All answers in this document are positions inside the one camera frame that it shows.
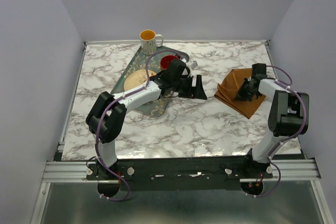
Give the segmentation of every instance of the red bowl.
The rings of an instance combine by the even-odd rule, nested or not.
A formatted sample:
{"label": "red bowl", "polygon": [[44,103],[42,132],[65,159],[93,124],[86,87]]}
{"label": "red bowl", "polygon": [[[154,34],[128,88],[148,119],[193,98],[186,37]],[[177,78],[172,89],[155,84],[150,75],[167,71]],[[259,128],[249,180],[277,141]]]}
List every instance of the red bowl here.
{"label": "red bowl", "polygon": [[175,55],[167,55],[163,57],[160,61],[161,70],[167,69],[167,67],[169,66],[170,62],[172,62],[173,59],[178,59],[178,57]]}

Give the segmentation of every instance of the plate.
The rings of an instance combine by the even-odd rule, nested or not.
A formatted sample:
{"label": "plate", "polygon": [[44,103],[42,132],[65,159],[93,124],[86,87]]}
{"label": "plate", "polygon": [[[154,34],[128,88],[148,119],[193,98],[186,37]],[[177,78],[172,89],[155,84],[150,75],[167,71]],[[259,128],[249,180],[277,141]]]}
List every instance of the plate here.
{"label": "plate", "polygon": [[[149,76],[154,76],[156,73],[152,70],[148,70]],[[124,83],[124,91],[133,89],[147,81],[147,74],[145,69],[140,69],[130,76],[128,76]]]}

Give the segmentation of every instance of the coffee mug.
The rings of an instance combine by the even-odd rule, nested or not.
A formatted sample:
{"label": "coffee mug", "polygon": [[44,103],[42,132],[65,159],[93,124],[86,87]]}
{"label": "coffee mug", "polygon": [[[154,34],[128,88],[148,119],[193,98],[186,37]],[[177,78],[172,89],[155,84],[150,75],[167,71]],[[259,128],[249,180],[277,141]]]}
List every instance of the coffee mug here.
{"label": "coffee mug", "polygon": [[[160,38],[161,42],[157,43],[156,38]],[[163,37],[161,34],[155,34],[152,30],[144,30],[140,33],[141,49],[145,55],[152,55],[156,52],[157,47],[163,44]]]}
{"label": "coffee mug", "polygon": [[175,55],[167,55],[163,57],[160,61],[160,69],[165,70],[169,66],[170,62],[172,62],[174,59],[178,59]]}

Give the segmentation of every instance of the white wall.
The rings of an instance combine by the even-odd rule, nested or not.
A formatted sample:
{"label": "white wall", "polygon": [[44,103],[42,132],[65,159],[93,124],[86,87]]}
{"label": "white wall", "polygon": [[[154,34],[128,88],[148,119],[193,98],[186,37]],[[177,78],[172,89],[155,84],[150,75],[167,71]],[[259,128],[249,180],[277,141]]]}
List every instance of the white wall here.
{"label": "white wall", "polygon": [[0,0],[0,223],[29,223],[82,55],[61,0]]}
{"label": "white wall", "polygon": [[315,157],[324,194],[336,220],[336,0],[294,0],[272,37],[276,65],[293,77],[294,88],[310,95],[310,124],[300,137]]}
{"label": "white wall", "polygon": [[84,40],[270,39],[293,0],[62,0]]}

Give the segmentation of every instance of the brown cloth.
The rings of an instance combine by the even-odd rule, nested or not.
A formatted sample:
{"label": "brown cloth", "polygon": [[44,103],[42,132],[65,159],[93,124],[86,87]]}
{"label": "brown cloth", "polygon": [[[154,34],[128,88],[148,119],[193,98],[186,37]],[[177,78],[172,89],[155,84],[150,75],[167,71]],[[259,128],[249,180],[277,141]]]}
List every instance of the brown cloth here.
{"label": "brown cloth", "polygon": [[251,74],[252,68],[231,70],[231,72],[223,80],[222,84],[217,85],[218,90],[215,93],[215,98],[224,102],[226,105],[249,119],[265,99],[265,96],[262,95],[258,98],[254,96],[251,102],[235,100],[236,94],[244,82],[244,78],[249,78]]}

